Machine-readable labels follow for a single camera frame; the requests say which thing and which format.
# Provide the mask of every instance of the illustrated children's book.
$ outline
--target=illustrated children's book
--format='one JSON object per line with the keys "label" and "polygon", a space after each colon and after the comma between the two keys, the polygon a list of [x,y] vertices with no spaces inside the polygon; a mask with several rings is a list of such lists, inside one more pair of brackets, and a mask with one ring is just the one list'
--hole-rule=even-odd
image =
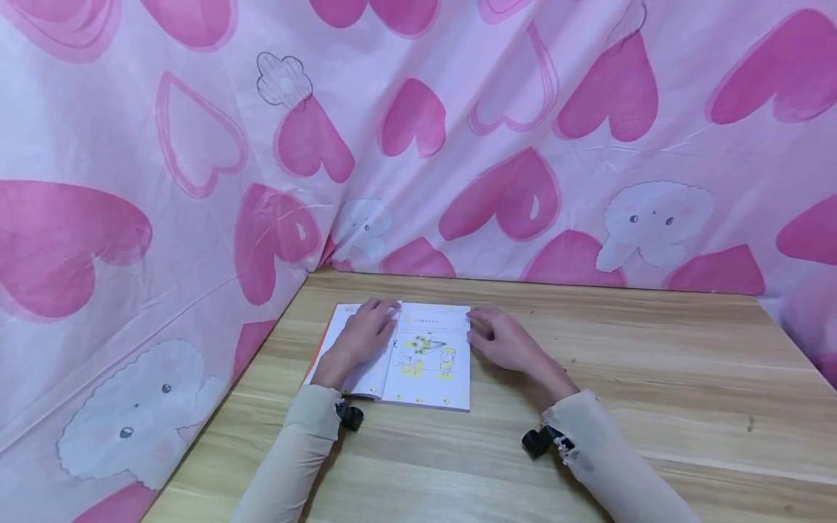
{"label": "illustrated children's book", "polygon": [[[361,304],[339,304],[306,374],[310,383],[349,316]],[[387,349],[349,376],[342,392],[386,403],[470,410],[468,306],[402,303]]]}

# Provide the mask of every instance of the wood grain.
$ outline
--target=wood grain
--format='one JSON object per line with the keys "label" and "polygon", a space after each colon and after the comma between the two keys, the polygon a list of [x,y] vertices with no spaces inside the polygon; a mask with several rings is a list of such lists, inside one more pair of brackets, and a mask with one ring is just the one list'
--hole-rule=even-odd
{"label": "wood grain", "polygon": [[[704,521],[836,521],[837,396],[750,297],[332,270],[313,274],[146,523],[229,521],[335,303],[496,304],[520,318]],[[553,457],[521,378],[472,357],[470,413],[355,402],[366,420],[321,474],[307,521],[606,521]]]}

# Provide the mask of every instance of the right hand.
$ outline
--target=right hand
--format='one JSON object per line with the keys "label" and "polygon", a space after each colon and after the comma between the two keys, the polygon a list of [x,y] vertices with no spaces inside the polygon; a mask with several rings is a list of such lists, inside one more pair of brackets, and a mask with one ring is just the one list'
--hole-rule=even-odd
{"label": "right hand", "polygon": [[578,387],[561,365],[537,344],[513,316],[496,308],[468,312],[471,345],[496,365],[519,371],[541,383],[553,402],[578,392]]}

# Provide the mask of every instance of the pink heart pattern fabric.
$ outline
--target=pink heart pattern fabric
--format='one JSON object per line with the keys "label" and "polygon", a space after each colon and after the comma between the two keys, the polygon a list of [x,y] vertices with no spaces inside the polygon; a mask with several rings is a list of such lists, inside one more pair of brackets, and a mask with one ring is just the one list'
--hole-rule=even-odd
{"label": "pink heart pattern fabric", "polygon": [[664,289],[760,296],[764,277],[746,244],[697,256],[665,278]]}
{"label": "pink heart pattern fabric", "polygon": [[619,141],[645,136],[657,119],[657,80],[642,33],[634,33],[604,51],[552,123],[561,138],[575,140],[605,120]]}
{"label": "pink heart pattern fabric", "polygon": [[350,262],[349,260],[343,259],[340,261],[336,261],[331,257],[336,249],[337,244],[334,243],[334,239],[329,234],[328,236],[326,236],[326,245],[322,249],[322,256],[320,256],[320,263],[317,264],[317,268],[320,268],[324,265],[330,265],[336,270],[354,272],[355,269],[352,267],[352,262]]}
{"label": "pink heart pattern fabric", "polygon": [[456,270],[448,257],[435,249],[424,236],[387,254],[381,260],[381,271],[385,274],[456,278]]}
{"label": "pink heart pattern fabric", "polygon": [[782,227],[776,248],[785,256],[837,265],[837,194],[815,203]]}
{"label": "pink heart pattern fabric", "polygon": [[[214,51],[232,37],[238,0],[141,0],[172,38],[192,50]],[[0,0],[2,14],[35,45],[58,59],[98,59],[116,35],[121,0]]]}
{"label": "pink heart pattern fabric", "polygon": [[477,0],[477,9],[483,20],[490,24],[500,23],[511,18],[533,0]]}
{"label": "pink heart pattern fabric", "polygon": [[771,99],[784,123],[811,120],[837,101],[837,28],[819,11],[799,10],[756,42],[715,88],[706,117],[731,124]]}
{"label": "pink heart pattern fabric", "polygon": [[235,346],[235,358],[233,359],[233,373],[229,380],[230,383],[235,383],[241,377],[247,364],[255,356],[264,340],[276,326],[279,318],[275,320],[256,321],[254,323],[245,323],[241,327],[239,333],[239,342]]}
{"label": "pink heart pattern fabric", "polygon": [[237,174],[247,164],[241,127],[169,71],[157,89],[157,134],[168,171],[193,198],[206,198],[218,176]]}
{"label": "pink heart pattern fabric", "polygon": [[555,221],[561,194],[552,168],[532,147],[489,167],[442,213],[439,233],[452,241],[475,233],[492,216],[509,238],[536,237]]}
{"label": "pink heart pattern fabric", "polygon": [[151,245],[151,223],[108,192],[56,182],[0,180],[0,305],[27,320],[84,307],[94,260],[126,267]]}
{"label": "pink heart pattern fabric", "polygon": [[296,264],[320,247],[320,229],[306,206],[286,192],[254,183],[244,193],[233,241],[244,298],[264,305],[276,286],[274,258]]}
{"label": "pink heart pattern fabric", "polygon": [[[555,107],[558,76],[534,22],[526,28],[526,36],[517,46],[517,56],[506,59],[504,69],[497,73],[468,114],[468,125],[475,134],[487,135],[501,125],[514,132],[531,131]],[[540,72],[539,82],[531,78],[532,70]],[[507,111],[520,114],[509,115]]]}
{"label": "pink heart pattern fabric", "polygon": [[535,254],[520,279],[555,285],[628,286],[621,268],[608,273],[596,269],[601,249],[602,244],[589,234],[566,230]]}
{"label": "pink heart pattern fabric", "polygon": [[0,0],[0,14],[35,45],[67,62],[87,63],[110,47],[121,0]]}
{"label": "pink heart pattern fabric", "polygon": [[91,506],[73,523],[135,523],[146,514],[158,493],[135,481]]}
{"label": "pink heart pattern fabric", "polygon": [[444,145],[444,105],[424,82],[408,78],[383,117],[378,143],[387,156],[398,156],[415,140],[418,155],[430,158]]}
{"label": "pink heart pattern fabric", "polygon": [[274,156],[285,172],[309,177],[323,166],[337,183],[348,180],[355,168],[355,157],[315,96],[298,104],[279,123]]}
{"label": "pink heart pattern fabric", "polygon": [[160,27],[186,47],[214,51],[232,37],[239,0],[140,0]]}
{"label": "pink heart pattern fabric", "polygon": [[433,25],[439,0],[309,0],[320,19],[345,29],[363,15],[367,4],[390,30],[405,38],[418,38]]}

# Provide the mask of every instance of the sleeve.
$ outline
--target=sleeve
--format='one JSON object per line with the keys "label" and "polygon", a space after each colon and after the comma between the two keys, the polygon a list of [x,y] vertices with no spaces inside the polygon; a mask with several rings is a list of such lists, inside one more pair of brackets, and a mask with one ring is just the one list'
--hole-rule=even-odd
{"label": "sleeve", "polygon": [[231,523],[296,523],[311,486],[337,440],[341,394],[304,385],[290,405],[285,425],[264,457]]}
{"label": "sleeve", "polygon": [[700,523],[630,446],[591,391],[565,397],[543,419],[573,442],[574,449],[561,452],[564,464],[615,523]]}

